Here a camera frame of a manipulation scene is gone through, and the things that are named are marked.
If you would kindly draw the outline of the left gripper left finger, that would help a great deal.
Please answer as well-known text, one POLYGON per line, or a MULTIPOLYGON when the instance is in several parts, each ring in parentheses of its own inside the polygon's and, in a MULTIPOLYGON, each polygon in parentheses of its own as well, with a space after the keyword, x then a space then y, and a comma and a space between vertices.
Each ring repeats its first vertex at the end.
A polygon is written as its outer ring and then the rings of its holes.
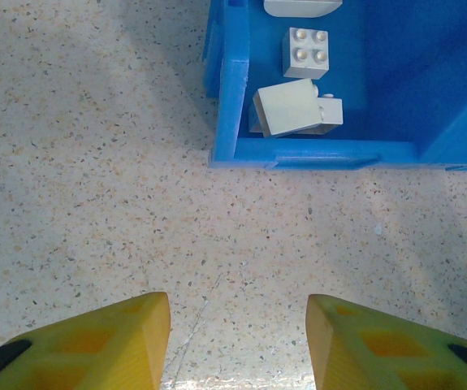
POLYGON ((0 390, 159 390, 170 331, 165 292, 40 327, 0 346, 0 390))

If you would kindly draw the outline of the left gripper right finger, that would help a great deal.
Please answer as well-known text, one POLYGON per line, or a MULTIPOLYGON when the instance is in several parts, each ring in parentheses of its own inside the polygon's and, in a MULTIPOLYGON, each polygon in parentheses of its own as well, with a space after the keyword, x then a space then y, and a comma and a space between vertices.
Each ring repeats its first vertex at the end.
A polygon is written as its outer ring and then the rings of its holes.
POLYGON ((467 340, 324 294, 305 328, 317 390, 467 390, 467 340))

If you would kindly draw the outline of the small white lego brick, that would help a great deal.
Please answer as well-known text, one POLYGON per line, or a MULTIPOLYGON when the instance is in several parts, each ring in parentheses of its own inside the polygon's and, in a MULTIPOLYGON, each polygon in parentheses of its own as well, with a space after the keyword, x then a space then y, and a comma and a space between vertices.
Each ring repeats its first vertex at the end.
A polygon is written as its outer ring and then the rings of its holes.
POLYGON ((322 116, 321 125, 339 126, 344 123, 342 99, 326 93, 318 98, 318 105, 322 116))

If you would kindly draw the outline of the long white lego brick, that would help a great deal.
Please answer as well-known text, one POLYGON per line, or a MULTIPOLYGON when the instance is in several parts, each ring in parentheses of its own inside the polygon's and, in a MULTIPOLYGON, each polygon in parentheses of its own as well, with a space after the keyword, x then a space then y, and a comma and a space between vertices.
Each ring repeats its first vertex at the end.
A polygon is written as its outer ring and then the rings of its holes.
POLYGON ((263 0, 264 10, 274 17, 318 18, 343 5, 344 0, 263 0))
POLYGON ((264 137, 281 137, 322 122, 318 87, 311 79, 260 88, 253 104, 264 137))

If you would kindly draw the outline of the square white lego brick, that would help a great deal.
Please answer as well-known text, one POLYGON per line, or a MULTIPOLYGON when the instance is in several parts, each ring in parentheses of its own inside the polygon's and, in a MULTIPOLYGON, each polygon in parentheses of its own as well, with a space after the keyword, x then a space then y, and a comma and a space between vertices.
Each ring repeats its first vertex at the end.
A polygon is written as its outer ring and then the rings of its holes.
POLYGON ((289 28, 282 40, 283 76, 319 80, 329 69, 328 32, 289 28))

